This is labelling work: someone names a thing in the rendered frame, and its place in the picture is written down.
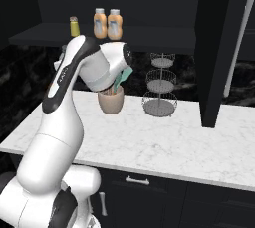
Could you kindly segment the orange condiment bottle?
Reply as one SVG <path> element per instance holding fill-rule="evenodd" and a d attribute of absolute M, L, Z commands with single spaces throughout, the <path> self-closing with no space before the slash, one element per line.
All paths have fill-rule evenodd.
<path fill-rule="evenodd" d="M 111 9 L 108 16 L 108 37 L 119 40 L 123 35 L 123 17 L 119 9 Z"/>
<path fill-rule="evenodd" d="M 107 17 L 104 8 L 95 9 L 94 34 L 98 39 L 103 39 L 107 36 Z"/>

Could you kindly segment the beige utensil pot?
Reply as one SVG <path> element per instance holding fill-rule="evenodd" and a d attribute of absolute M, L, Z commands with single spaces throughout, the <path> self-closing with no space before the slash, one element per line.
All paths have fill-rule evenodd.
<path fill-rule="evenodd" d="M 121 111 L 123 104 L 124 104 L 124 89 L 122 86 L 119 86 L 117 89 L 117 92 L 114 94 L 114 88 L 113 93 L 108 95 L 103 95 L 103 91 L 98 92 L 98 101 L 101 110 L 105 114 L 117 114 Z"/>

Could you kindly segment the black cabinet shelf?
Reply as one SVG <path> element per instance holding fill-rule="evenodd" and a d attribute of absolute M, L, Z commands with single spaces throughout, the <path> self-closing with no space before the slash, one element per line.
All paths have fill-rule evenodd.
<path fill-rule="evenodd" d="M 13 45 L 61 47 L 71 40 L 68 23 L 41 23 L 9 38 Z M 135 52 L 193 55 L 193 28 L 123 26 L 122 42 Z"/>

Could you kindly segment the black drawer front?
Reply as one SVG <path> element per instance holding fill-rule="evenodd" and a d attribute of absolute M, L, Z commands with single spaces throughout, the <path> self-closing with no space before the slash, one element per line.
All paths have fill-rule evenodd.
<path fill-rule="evenodd" d="M 105 177 L 104 184 L 109 193 L 113 195 L 117 205 L 122 206 L 147 205 L 163 201 L 165 198 L 182 201 L 187 187 L 185 181 L 129 171 L 105 168 L 102 175 Z M 150 185 L 126 182 L 128 176 L 140 180 L 148 179 Z"/>

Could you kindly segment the teal spatula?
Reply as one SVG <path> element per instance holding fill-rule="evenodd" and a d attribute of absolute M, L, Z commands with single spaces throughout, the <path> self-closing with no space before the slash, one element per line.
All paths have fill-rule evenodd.
<path fill-rule="evenodd" d="M 114 94 L 117 92 L 117 89 L 119 85 L 121 84 L 121 82 L 124 82 L 130 76 L 132 72 L 133 72 L 132 67 L 127 67 L 118 74 L 114 82 Z"/>

